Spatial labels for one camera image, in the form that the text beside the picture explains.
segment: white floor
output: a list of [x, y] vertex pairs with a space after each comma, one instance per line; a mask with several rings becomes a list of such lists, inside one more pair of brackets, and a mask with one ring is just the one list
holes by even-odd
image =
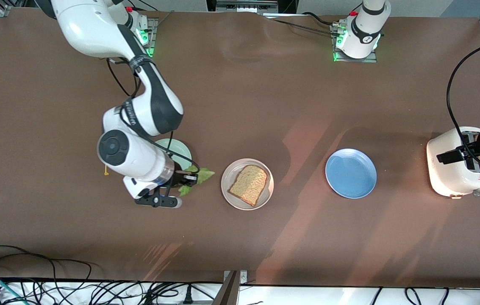
[[[91, 299], [91, 293], [96, 289], [95, 284], [98, 282], [90, 282], [83, 284], [82, 288], [73, 293], [68, 300], [74, 305], [88, 305]], [[9, 283], [8, 286], [18, 295], [23, 295], [20, 283]], [[33, 284], [31, 282], [25, 282], [25, 293], [33, 293]], [[114, 293], [119, 293], [121, 290], [131, 285], [130, 283], [122, 284], [113, 289]], [[58, 283], [60, 287], [67, 287], [62, 289], [63, 295], [68, 295], [72, 290], [70, 288], [77, 288], [80, 283]], [[145, 293], [150, 284], [142, 284], [142, 287], [136, 285], [130, 289], [124, 291], [121, 296], [137, 296]], [[207, 292], [209, 295], [215, 296], [220, 288], [220, 284], [194, 284], [197, 288]], [[47, 282], [44, 285], [45, 289], [54, 288], [53, 282]], [[177, 304], [184, 300], [187, 286], [178, 288], [179, 294], [175, 297], [160, 297], [157, 301], [160, 305]], [[439, 305], [445, 294], [444, 289], [416, 289], [418, 296], [422, 304], [424, 305]], [[377, 288], [341, 288], [341, 287], [293, 287], [293, 286], [242, 286], [240, 287], [240, 293], [238, 297], [238, 305], [253, 305], [258, 303], [261, 305], [370, 305], [374, 299]], [[98, 294], [102, 295], [98, 304], [107, 303], [112, 294], [110, 293]], [[205, 300], [209, 299], [202, 293], [199, 293], [195, 289], [192, 290], [193, 300]], [[61, 300], [61, 296], [57, 290], [50, 291], [50, 294], [56, 298], [44, 296], [42, 299], [43, 305], [53, 305]], [[0, 299], [2, 301], [6, 299], [15, 298], [15, 294], [9, 292], [7, 289], [2, 289], [0, 293]], [[410, 298], [416, 302], [414, 294], [410, 292]], [[141, 300], [141, 297], [133, 297], [131, 299], [124, 299], [124, 305], [136, 305]], [[18, 305], [27, 305], [23, 302], [15, 302]], [[60, 305], [67, 305], [67, 302], [60, 302]], [[403, 288], [383, 288], [376, 304], [393, 304], [393, 305], [409, 305], [409, 301], [404, 295]], [[119, 299], [116, 299], [110, 303], [110, 305], [122, 305]], [[451, 289], [445, 305], [480, 305], [480, 289]]]

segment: brown table surface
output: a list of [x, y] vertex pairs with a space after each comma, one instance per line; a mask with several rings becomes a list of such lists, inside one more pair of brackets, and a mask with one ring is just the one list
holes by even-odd
[[[377, 64], [352, 64], [333, 62], [327, 36], [256, 14], [172, 13], [154, 58], [185, 109], [174, 136], [216, 175], [168, 210], [135, 205], [120, 175], [103, 175], [102, 114], [125, 98], [105, 62], [73, 50], [39, 10], [13, 9], [0, 19], [0, 244], [97, 263], [92, 278], [222, 280], [247, 269], [256, 284], [480, 286], [480, 198], [437, 195], [425, 158], [427, 141], [452, 127], [445, 88], [480, 46], [479, 23], [390, 18], [385, 33]], [[126, 66], [116, 70], [133, 89]], [[480, 127], [480, 54], [457, 74], [452, 102], [460, 123]], [[377, 168], [363, 199], [325, 180], [344, 147]], [[221, 194], [240, 158], [275, 179], [254, 212]], [[46, 262], [2, 266], [51, 276]]]

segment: blue plate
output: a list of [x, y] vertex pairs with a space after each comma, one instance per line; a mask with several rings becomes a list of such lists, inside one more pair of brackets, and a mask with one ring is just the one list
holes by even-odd
[[340, 149], [328, 158], [325, 174], [330, 187], [345, 198], [358, 199], [373, 191], [377, 172], [362, 151]]

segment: plate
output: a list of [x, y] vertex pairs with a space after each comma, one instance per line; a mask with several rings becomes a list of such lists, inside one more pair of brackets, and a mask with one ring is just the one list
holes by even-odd
[[[170, 139], [160, 139], [159, 141], [155, 141], [155, 143], [159, 144], [160, 146], [167, 147], [168, 141], [170, 141]], [[180, 155], [186, 156], [187, 158], [191, 159], [191, 152], [189, 151], [187, 146], [183, 144], [182, 141], [172, 139], [172, 143], [170, 143], [169, 149], [171, 151], [174, 151], [175, 153], [178, 153]], [[183, 170], [186, 170], [187, 168], [189, 168], [189, 166], [191, 166], [191, 162], [185, 160], [182, 157], [178, 157], [176, 155], [172, 156], [172, 160], [178, 163], [181, 166], [181, 169]]]
[[328, 158], [325, 174], [330, 187], [350, 199], [365, 197], [377, 182], [377, 172], [370, 158], [351, 148], [334, 152]]
[[[248, 165], [256, 165], [262, 168], [263, 170], [265, 170], [265, 172], [269, 176], [268, 181], [264, 186], [263, 192], [261, 193], [259, 200], [257, 200], [257, 204], [255, 206], [251, 206], [249, 203], [244, 202], [242, 199], [228, 192], [230, 187], [232, 187], [232, 184], [234, 184], [234, 181], [236, 181], [236, 177], [238, 176], [238, 174], [241, 172], [241, 170], [244, 167]], [[228, 201], [228, 203], [230, 203], [231, 206], [244, 211], [257, 210], [261, 206], [265, 205], [270, 199], [270, 197], [272, 197], [272, 193], [273, 193], [272, 172], [270, 172], [270, 170], [263, 164], [263, 162], [260, 162], [258, 160], [249, 159], [249, 158], [237, 160], [235, 162], [232, 162], [232, 164], [230, 164], [228, 168], [225, 169], [225, 172], [221, 177], [221, 191], [223, 193], [223, 196]]]

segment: bread slice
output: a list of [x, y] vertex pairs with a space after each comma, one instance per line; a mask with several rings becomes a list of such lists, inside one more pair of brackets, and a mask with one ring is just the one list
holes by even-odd
[[267, 181], [268, 174], [265, 170], [255, 165], [248, 165], [238, 174], [228, 192], [255, 206]]

